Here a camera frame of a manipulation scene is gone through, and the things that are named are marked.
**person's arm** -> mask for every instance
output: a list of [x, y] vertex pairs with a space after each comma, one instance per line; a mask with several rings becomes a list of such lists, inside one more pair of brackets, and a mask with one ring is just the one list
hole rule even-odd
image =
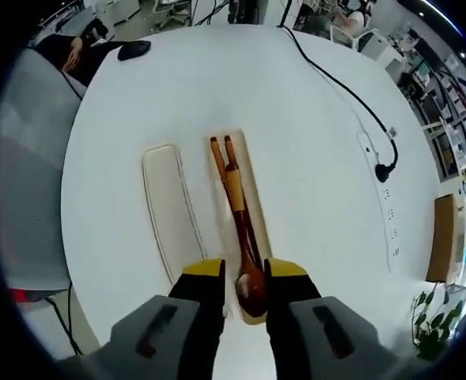
[[64, 71], [69, 71], [73, 70], [78, 62], [80, 61], [80, 55], [81, 55], [81, 50], [83, 49], [83, 40], [80, 37], [76, 37], [71, 41], [71, 52], [69, 53], [69, 56], [67, 57], [66, 63], [64, 63], [64, 66], [62, 70]]
[[53, 66], [62, 69], [70, 52], [73, 37], [51, 34], [39, 42], [34, 50], [50, 61]]
[[361, 12], [353, 12], [349, 17], [346, 17], [342, 12], [335, 13], [336, 23], [341, 29], [351, 29], [360, 22], [359, 18], [363, 17]]

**office desk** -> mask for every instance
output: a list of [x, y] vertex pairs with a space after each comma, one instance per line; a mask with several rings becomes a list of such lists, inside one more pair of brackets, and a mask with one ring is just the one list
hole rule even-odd
[[[150, 147], [180, 148], [208, 257], [221, 242], [206, 150], [217, 131], [244, 132], [271, 251], [308, 271], [321, 294], [367, 317], [391, 344], [423, 279], [433, 238], [438, 176], [409, 104], [376, 63], [296, 32], [312, 59], [351, 87], [398, 135], [388, 179], [399, 219], [400, 262], [386, 265], [386, 231], [375, 180], [358, 142], [363, 128], [392, 161], [388, 139], [341, 89], [317, 73], [281, 29], [255, 25], [182, 28], [147, 39], [150, 52], [103, 61], [74, 121], [62, 182], [70, 276], [101, 344], [110, 328], [169, 280], [157, 251], [142, 177]], [[216, 378], [275, 378], [264, 325], [227, 318]]]

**chopstick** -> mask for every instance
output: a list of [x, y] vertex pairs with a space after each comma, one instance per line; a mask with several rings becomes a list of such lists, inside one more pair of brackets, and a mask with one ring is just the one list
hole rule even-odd
[[[220, 145], [216, 137], [212, 137], [210, 139], [210, 147], [214, 155], [215, 165], [217, 166], [218, 174], [224, 186], [227, 200], [229, 201], [229, 206], [231, 207], [231, 211], [233, 212], [234, 222], [237, 228], [238, 239], [240, 240], [241, 250], [242, 252], [246, 250], [250, 261], [262, 271], [263, 265], [260, 259], [259, 248], [257, 246], [256, 236], [254, 234], [254, 229], [252, 226], [252, 220], [250, 219], [250, 214], [248, 213], [247, 202], [244, 199], [244, 192], [243, 192], [243, 188], [241, 187], [240, 170], [237, 164], [236, 155], [234, 153], [233, 142], [231, 141], [230, 136], [227, 135], [225, 137], [225, 150], [226, 150], [226, 154], [227, 154], [228, 161], [229, 161], [229, 164], [227, 165], [227, 167], [225, 166], [224, 158], [222, 157], [222, 152], [220, 149]], [[235, 170], [237, 170], [237, 174], [236, 172], [234, 174], [236, 180], [230, 184], [228, 181], [229, 172], [234, 172]], [[235, 189], [231, 190], [230, 188], [231, 185], [235, 186]], [[240, 190], [241, 190], [241, 197], [240, 195], [234, 193], [234, 196], [236, 196], [236, 199], [232, 199], [231, 192], [232, 191], [237, 192]], [[233, 204], [233, 202], [236, 202], [237, 200], [241, 200], [241, 202], [243, 203], [243, 207], [241, 208], [241, 210], [238, 209], [239, 207], [238, 204]], [[238, 209], [237, 211], [241, 211], [241, 216], [234, 215], [235, 209]]]
[[252, 251], [248, 244], [248, 232], [244, 224], [245, 202], [243, 188], [241, 187], [240, 170], [238, 169], [238, 165], [228, 164], [225, 171], [231, 211], [233, 212], [241, 248], [241, 273], [245, 273], [252, 270], [252, 266], [256, 267], [256, 263], [253, 260], [254, 257], [252, 256]]
[[[234, 153], [234, 146], [233, 146], [233, 141], [231, 140], [231, 136], [226, 135], [224, 137], [224, 144], [225, 144], [225, 152], [227, 154], [227, 159], [229, 160], [229, 163], [231, 165], [238, 165], [238, 162], [236, 160], [236, 154]], [[252, 255], [253, 255], [253, 262], [258, 266], [259, 268], [263, 268], [263, 263], [261, 261], [261, 257], [259, 254], [259, 247], [257, 246], [257, 240], [256, 240], [256, 235], [254, 234], [254, 227], [252, 226], [252, 220], [250, 219], [250, 213], [248, 212], [248, 205], [247, 201], [244, 198], [244, 192], [243, 188], [241, 189], [241, 192], [243, 194], [243, 200], [244, 200], [244, 221], [245, 225], [247, 226], [247, 233], [250, 241], [250, 245], [252, 247]]]

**computer mouse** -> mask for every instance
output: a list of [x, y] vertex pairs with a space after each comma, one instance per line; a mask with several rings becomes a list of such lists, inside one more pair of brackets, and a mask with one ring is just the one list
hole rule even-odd
[[150, 50], [151, 44], [150, 41], [126, 42], [119, 50], [118, 59], [126, 61], [144, 55]]

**gray chair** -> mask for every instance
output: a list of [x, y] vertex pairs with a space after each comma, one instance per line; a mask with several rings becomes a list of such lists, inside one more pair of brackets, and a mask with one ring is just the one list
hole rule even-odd
[[0, 99], [0, 259], [10, 288], [69, 285], [60, 183], [83, 93], [83, 85], [29, 49], [7, 78]]

